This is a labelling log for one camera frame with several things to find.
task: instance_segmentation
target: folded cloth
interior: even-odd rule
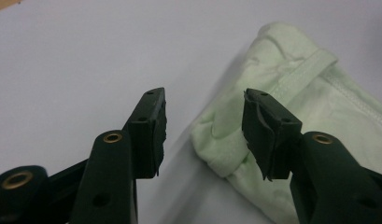
[[[382,174],[382,104],[299,29],[267,24],[239,78],[192,124],[197,155],[276,223],[298,223],[290,179],[263,181],[241,131],[244,90],[266,91],[303,122],[302,133],[339,138],[361,166]]]

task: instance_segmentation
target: brown object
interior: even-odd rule
[[[0,0],[0,10],[19,2],[21,2],[21,0]]]

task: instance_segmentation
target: fabric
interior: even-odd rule
[[[299,29],[267,24],[238,79],[193,123],[197,155],[276,223],[298,223],[288,180],[263,181],[241,131],[244,90],[266,91],[303,122],[302,133],[339,138],[361,166],[382,174],[382,104],[357,86],[329,51]]]

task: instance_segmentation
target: white surface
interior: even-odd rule
[[[138,182],[140,223],[269,223],[196,158],[188,126],[270,21],[301,27],[382,102],[382,1],[26,0],[0,11],[0,174],[86,159],[163,86],[165,158],[159,178]]]

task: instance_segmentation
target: light green cloth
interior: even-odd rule
[[[263,181],[241,131],[244,90],[272,94],[303,122],[302,132],[338,137],[360,165],[382,174],[382,104],[353,83],[299,29],[265,25],[240,77],[193,123],[196,153],[276,223],[298,223],[290,180]]]

